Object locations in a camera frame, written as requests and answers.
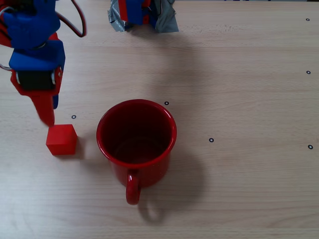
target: red block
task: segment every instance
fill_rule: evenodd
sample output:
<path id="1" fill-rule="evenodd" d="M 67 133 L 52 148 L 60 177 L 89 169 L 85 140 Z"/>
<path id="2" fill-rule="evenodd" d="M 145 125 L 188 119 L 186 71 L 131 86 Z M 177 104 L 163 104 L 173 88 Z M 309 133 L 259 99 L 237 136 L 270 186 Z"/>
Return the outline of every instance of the red block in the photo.
<path id="1" fill-rule="evenodd" d="M 71 124 L 58 124 L 49 128 L 46 146 L 52 155 L 75 154 L 77 135 Z"/>

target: blue robot part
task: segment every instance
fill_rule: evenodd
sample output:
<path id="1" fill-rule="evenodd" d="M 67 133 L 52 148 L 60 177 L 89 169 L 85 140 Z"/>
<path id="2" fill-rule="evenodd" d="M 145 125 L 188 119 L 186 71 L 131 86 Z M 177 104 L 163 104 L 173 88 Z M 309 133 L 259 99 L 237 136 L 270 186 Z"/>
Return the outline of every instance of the blue robot part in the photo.
<path id="1" fill-rule="evenodd" d="M 58 108 L 59 105 L 59 95 L 53 96 L 53 109 L 55 110 Z"/>
<path id="2" fill-rule="evenodd" d="M 41 46 L 60 28 L 55 12 L 56 0 L 33 0 L 24 10 L 3 13 L 12 48 L 32 49 Z"/>

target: wooden table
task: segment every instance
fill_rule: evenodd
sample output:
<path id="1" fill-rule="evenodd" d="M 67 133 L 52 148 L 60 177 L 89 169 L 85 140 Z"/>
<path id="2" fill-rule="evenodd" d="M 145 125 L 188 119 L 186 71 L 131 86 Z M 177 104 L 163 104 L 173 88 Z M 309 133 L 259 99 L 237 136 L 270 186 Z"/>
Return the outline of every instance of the wooden table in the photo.
<path id="1" fill-rule="evenodd" d="M 50 154 L 1 71 L 1 239 L 319 238 L 318 3 L 178 1 L 170 34 L 115 32 L 109 1 L 79 3 L 88 36 L 59 30 L 56 110 L 77 131 L 75 156 Z M 71 1 L 58 10 L 79 24 Z M 0 62 L 10 54 L 1 47 Z M 166 177 L 129 206 L 95 132 L 135 98 L 168 101 L 178 139 Z"/>

